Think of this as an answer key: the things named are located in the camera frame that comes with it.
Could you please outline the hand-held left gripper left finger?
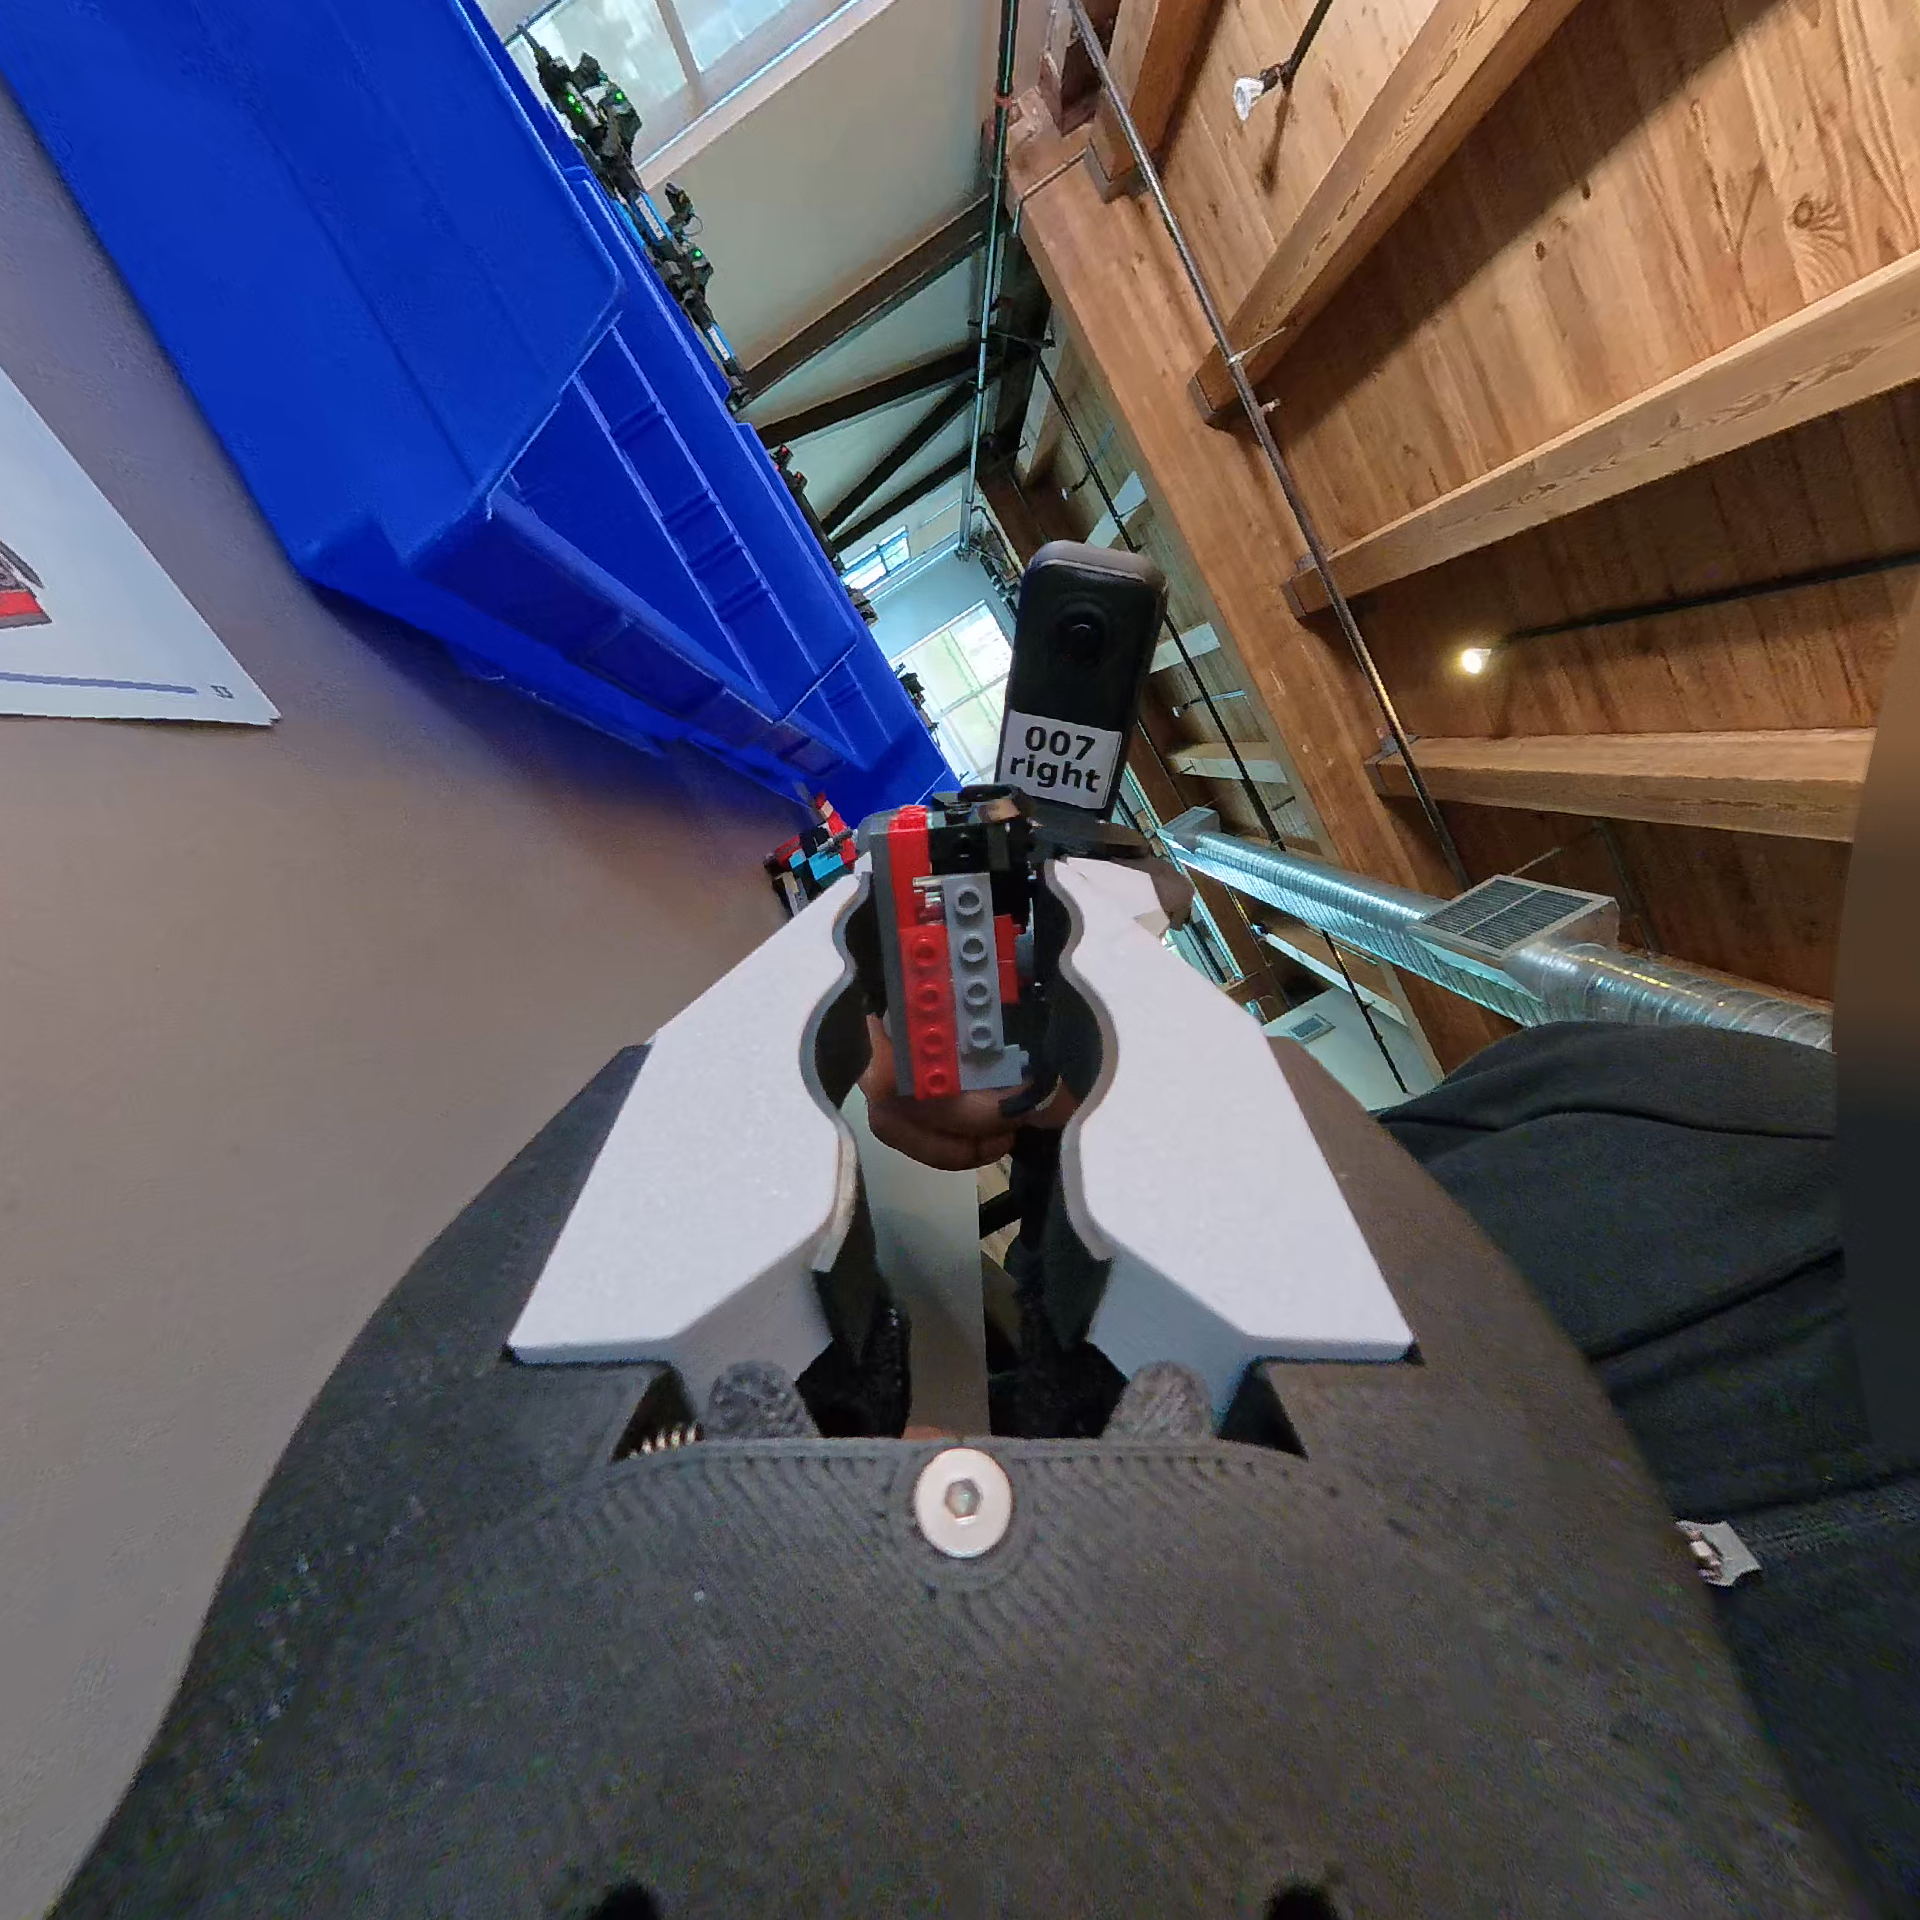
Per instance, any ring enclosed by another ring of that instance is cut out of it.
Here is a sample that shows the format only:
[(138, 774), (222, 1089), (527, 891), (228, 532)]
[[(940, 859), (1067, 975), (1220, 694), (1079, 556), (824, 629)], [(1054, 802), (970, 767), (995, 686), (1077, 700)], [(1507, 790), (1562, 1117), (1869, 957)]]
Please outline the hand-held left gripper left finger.
[(872, 879), (829, 887), (645, 1049), (508, 1335), (526, 1364), (659, 1363), (704, 1404), (738, 1363), (812, 1378), (829, 1433), (898, 1435), (908, 1326), (843, 1114), (872, 1057)]

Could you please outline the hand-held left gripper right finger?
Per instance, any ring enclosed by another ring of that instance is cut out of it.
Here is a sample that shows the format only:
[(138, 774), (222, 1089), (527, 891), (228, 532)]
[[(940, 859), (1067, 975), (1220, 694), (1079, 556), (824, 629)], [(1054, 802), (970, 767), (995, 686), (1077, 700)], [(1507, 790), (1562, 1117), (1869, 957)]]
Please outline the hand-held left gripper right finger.
[(1295, 1437), (1278, 1367), (1411, 1359), (1407, 1318), (1263, 1031), (1132, 918), (1112, 867), (1067, 859), (1052, 889), (1096, 1077), (1044, 1122), (1122, 1391), (1099, 1428), (992, 1431)]

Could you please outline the red and grey brick model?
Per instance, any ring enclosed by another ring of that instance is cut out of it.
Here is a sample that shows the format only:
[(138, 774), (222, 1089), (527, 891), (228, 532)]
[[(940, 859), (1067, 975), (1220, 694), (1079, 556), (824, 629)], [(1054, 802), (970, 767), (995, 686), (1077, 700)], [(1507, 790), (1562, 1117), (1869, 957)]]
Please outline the red and grey brick model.
[(895, 1090), (946, 1100), (1029, 1089), (1039, 1042), (1029, 802), (1007, 785), (962, 786), (872, 814), (854, 849), (870, 869), (864, 978), (880, 997)]

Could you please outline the brick instruction booklet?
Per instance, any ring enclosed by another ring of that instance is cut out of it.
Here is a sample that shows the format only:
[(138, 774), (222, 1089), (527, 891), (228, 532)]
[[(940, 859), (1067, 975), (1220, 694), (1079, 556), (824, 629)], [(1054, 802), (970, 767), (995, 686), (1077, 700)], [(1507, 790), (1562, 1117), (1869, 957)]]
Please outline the brick instruction booklet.
[(6, 375), (2, 715), (254, 729), (278, 719)]

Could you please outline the grey desk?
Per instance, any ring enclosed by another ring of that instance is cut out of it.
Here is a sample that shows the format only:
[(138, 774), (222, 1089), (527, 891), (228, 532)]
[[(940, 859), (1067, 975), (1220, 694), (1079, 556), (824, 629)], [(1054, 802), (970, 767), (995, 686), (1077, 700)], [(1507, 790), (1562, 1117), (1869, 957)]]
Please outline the grey desk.
[(4, 722), (4, 1916), (427, 1243), (780, 926), (790, 801), (312, 595), (4, 95), (4, 371), (278, 722)]

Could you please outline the person's right hand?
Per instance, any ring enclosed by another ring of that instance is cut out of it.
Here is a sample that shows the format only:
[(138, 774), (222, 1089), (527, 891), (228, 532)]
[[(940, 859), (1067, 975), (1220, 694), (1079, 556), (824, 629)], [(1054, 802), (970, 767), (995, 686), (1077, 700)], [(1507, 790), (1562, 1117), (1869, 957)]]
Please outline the person's right hand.
[(1022, 1117), (1000, 1114), (990, 1090), (917, 1098), (900, 1094), (891, 1070), (870, 1067), (858, 1082), (866, 1102), (868, 1132), (906, 1159), (938, 1171), (979, 1171), (1004, 1162), (1024, 1129)]

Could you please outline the tall grid window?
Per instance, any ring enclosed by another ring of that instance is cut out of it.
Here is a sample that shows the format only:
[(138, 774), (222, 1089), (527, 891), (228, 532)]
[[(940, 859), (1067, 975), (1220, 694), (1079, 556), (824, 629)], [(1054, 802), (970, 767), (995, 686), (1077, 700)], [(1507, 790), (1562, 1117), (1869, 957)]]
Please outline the tall grid window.
[(983, 550), (949, 537), (909, 553), (908, 535), (891, 532), (846, 565), (843, 579), (872, 607), (870, 630), (893, 673), (917, 682), (949, 765), (984, 781), (1000, 741), (1015, 617)]

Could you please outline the blue plastic bin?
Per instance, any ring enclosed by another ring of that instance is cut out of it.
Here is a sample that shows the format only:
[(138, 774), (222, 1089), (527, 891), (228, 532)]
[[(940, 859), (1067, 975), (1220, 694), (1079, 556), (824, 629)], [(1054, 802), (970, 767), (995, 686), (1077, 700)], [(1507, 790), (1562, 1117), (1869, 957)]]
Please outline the blue plastic bin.
[(296, 570), (572, 645), (512, 479), (622, 295), (462, 5), (4, 5), (4, 79)]
[(683, 741), (789, 796), (795, 735), (618, 444), (656, 415), (607, 330), (518, 459), (418, 550), (416, 575), (458, 604), (446, 643), (478, 678), (646, 753)]
[(748, 474), (738, 495), (749, 525), (744, 539), (806, 661), (806, 694), (783, 705), (810, 722), (829, 722), (848, 746), (851, 756), (822, 781), (824, 793), (858, 826), (876, 811), (920, 802), (935, 786), (954, 786), (938, 739), (854, 611), (773, 457), (744, 422), (733, 422), (733, 442)]

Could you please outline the metal vent grille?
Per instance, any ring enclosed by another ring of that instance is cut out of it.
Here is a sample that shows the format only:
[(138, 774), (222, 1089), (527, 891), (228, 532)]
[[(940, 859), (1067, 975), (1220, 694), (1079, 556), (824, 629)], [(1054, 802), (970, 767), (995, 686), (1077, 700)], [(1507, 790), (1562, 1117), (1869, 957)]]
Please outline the metal vent grille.
[(1517, 876), (1495, 876), (1411, 924), (1412, 937), (1503, 969), (1533, 943), (1614, 943), (1619, 901)]

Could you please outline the person's dark jacket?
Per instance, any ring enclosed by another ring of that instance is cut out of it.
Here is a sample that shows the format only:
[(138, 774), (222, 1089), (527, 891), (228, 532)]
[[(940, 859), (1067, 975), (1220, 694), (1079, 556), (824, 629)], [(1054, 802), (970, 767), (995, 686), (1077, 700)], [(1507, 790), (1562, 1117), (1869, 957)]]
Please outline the person's dark jacket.
[(1917, 1467), (1869, 1428), (1828, 1052), (1546, 1023), (1383, 1129), (1591, 1364), (1675, 1521), (1758, 1562), (1714, 1598), (1874, 1916), (1917, 1907)]

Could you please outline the large grid window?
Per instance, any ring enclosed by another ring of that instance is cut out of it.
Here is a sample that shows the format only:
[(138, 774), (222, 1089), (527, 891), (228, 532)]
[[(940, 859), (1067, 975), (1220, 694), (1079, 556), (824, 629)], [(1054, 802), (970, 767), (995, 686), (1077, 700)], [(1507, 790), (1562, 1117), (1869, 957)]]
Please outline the large grid window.
[(539, 62), (596, 62), (660, 149), (760, 107), (846, 114), (967, 105), (992, 62), (998, 5), (979, 2), (487, 2), (527, 82)]

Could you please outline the silver flexible duct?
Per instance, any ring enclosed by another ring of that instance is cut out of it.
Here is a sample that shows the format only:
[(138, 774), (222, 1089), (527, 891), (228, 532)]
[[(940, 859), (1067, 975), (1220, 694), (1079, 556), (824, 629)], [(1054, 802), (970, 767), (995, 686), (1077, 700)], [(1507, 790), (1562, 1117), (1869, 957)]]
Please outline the silver flexible duct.
[(1627, 950), (1619, 937), (1533, 943), (1511, 953), (1503, 969), (1480, 967), (1407, 933), (1447, 901), (1222, 833), (1207, 807), (1189, 809), (1158, 835), (1189, 870), (1517, 1023), (1696, 1023), (1832, 1052), (1827, 1005)]

